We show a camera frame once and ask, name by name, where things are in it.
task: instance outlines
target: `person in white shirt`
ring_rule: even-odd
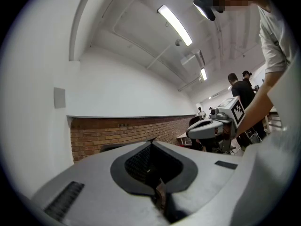
[[[260,14],[260,39],[267,66],[264,83],[256,97],[245,110],[237,135],[250,129],[269,113],[273,107],[268,92],[283,75],[293,58],[299,53],[289,25],[270,0],[212,0],[213,6],[249,6],[256,4]]]
[[[198,108],[198,113],[196,114],[196,116],[199,116],[201,119],[205,119],[207,115],[204,111],[202,111],[202,108],[199,107]]]

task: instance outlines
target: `person in black shirt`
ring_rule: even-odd
[[[232,85],[232,95],[234,97],[238,97],[243,108],[246,109],[255,96],[252,88],[246,81],[238,81],[237,76],[234,73],[228,75],[228,80]],[[263,129],[262,121],[259,121],[257,124],[255,124],[253,128],[261,139],[266,137],[267,134]]]
[[[248,70],[245,70],[243,72],[243,77],[244,77],[243,81],[247,82],[249,84],[249,86],[252,88],[252,84],[250,82],[250,76],[251,75],[252,75],[252,73],[249,73]]]

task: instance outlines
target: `fluorescent ceiling light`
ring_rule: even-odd
[[[204,11],[199,7],[199,6],[197,6],[197,5],[195,5],[196,7],[197,7],[197,9],[200,11],[200,13],[205,17],[205,18],[207,18],[208,20],[210,20],[206,15],[205,15],[205,13],[204,13]]]
[[[172,13],[172,11],[170,11],[170,9],[166,5],[160,7],[158,9],[158,12],[172,25],[172,27],[174,27],[174,29],[178,32],[187,46],[192,44],[192,40],[189,34],[185,30],[179,19],[177,19],[177,17]]]
[[[202,77],[203,77],[204,80],[207,80],[207,75],[206,75],[205,68],[201,69],[201,75],[202,75]]]

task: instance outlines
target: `brick wall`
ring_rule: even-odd
[[[148,118],[74,118],[71,123],[73,160],[99,153],[103,145],[143,141],[157,136],[157,141],[179,145],[176,139],[189,127],[194,115]]]

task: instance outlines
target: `black cap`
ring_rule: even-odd
[[[243,76],[245,76],[246,74],[249,74],[250,76],[252,75],[252,73],[249,73],[248,70],[243,71]]]

